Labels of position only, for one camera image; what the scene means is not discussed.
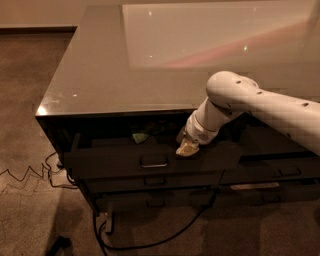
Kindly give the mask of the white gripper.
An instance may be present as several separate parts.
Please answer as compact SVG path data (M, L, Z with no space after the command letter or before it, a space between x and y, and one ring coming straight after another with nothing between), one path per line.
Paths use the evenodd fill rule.
M186 127L182 127L176 137L179 144L176 154L181 157L195 155L199 151L199 144L209 144L218 135L220 128L221 121L218 118L193 113L188 118Z

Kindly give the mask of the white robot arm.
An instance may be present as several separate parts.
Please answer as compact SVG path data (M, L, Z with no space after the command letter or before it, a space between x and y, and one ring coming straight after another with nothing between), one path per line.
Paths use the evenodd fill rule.
M212 75L207 98L187 119L179 133L176 154L190 157L218 135L219 130L248 113L281 134L320 155L320 104L261 89L247 77L230 71Z

